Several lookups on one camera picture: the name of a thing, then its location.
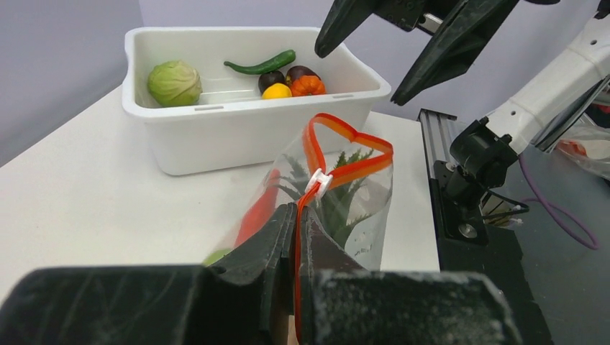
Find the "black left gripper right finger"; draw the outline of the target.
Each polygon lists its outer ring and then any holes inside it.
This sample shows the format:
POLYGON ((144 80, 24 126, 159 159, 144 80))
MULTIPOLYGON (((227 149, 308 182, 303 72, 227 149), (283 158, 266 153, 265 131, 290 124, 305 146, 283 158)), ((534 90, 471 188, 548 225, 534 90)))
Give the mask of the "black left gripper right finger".
POLYGON ((474 272, 363 268, 301 211, 297 234, 301 344, 520 344, 509 304, 474 272))

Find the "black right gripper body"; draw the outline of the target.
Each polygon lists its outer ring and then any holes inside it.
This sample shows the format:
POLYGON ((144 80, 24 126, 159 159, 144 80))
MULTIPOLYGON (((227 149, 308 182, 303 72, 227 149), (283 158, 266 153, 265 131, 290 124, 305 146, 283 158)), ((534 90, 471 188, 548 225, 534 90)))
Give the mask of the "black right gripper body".
POLYGON ((452 12, 459 13, 469 1, 379 0, 373 13, 405 32, 419 29, 437 34, 444 24, 452 24, 452 12))

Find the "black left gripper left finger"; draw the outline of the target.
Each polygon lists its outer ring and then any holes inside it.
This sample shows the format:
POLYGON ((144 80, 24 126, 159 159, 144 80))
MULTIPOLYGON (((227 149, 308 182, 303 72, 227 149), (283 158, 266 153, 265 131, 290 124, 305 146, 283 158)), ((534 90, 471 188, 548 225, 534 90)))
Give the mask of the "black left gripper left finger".
POLYGON ((294 203, 214 264, 51 267, 1 307, 3 344, 285 344, 294 203))

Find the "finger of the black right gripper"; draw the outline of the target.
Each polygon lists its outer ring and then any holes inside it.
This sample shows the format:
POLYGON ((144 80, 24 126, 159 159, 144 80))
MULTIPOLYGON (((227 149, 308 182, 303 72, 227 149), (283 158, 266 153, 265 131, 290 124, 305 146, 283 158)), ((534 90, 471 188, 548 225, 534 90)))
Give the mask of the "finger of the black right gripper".
POLYGON ((458 1, 391 97, 403 106, 423 90, 465 74, 516 1, 458 1))
POLYGON ((379 7, 377 0, 335 0, 319 31, 314 51, 327 57, 379 7))

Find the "small green cabbage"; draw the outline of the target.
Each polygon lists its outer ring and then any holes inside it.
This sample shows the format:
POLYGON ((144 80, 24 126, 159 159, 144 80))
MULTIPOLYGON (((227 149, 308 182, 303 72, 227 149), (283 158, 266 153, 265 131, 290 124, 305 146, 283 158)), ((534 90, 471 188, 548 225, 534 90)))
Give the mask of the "small green cabbage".
POLYGON ((233 250, 233 248, 217 249, 217 250, 213 251, 211 254, 209 254, 204 259, 204 261, 202 262, 202 265, 204 265, 204 266, 212 265, 215 262, 217 262, 218 260, 220 260, 221 258, 223 258, 224 256, 226 256, 227 254, 229 254, 232 250, 233 250))

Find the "red chili pepper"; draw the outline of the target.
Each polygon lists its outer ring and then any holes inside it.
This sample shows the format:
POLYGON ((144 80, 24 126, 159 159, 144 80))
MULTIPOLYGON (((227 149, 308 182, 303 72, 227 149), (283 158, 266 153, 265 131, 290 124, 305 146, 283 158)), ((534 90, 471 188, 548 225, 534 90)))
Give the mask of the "red chili pepper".
POLYGON ((272 169, 264 185, 263 194, 252 204, 242 218, 240 229, 235 240, 235 247, 239 247, 251 236, 256 234, 266 224, 276 209, 276 199, 279 188, 280 171, 272 169))

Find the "toy pineapple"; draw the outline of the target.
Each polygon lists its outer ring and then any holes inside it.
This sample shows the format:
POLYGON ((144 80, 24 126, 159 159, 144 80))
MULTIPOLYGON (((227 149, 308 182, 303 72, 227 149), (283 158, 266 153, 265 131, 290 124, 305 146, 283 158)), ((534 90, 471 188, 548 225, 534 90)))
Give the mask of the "toy pineapple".
MULTIPOLYGON (((304 156, 293 157, 284 153, 279 162, 284 171, 277 186, 290 201, 297 202, 305 195, 311 177, 304 167, 304 156)), ((325 231, 342 248, 356 226, 380 210, 378 206, 366 204, 365 198, 371 196, 367 188, 372 185, 367 178, 358 178, 326 191, 320 201, 313 201, 310 205, 325 231)))

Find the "clear zip bag orange zipper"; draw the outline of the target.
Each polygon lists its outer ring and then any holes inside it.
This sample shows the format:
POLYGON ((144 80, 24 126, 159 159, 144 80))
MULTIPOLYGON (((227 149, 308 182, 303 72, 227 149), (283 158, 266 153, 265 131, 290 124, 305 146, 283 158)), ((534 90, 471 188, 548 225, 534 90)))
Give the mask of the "clear zip bag orange zipper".
POLYGON ((201 344, 381 344, 373 273, 392 194, 393 147, 327 113, 276 158, 204 264, 201 344))

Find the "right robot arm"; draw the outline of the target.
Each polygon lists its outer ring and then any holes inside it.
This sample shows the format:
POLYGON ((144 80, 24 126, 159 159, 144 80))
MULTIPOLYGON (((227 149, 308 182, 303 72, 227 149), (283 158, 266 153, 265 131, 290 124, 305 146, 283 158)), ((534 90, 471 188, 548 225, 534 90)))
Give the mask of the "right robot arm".
MULTIPOLYGON (((515 1, 335 1, 314 50, 334 51, 369 16, 409 32, 420 29, 429 42, 391 97, 402 106, 423 90, 465 74, 516 6, 515 1)), ((504 184, 508 168, 554 118, 609 76, 609 3, 576 38, 519 92, 474 121, 453 141, 458 165, 446 193, 460 204, 504 184)))

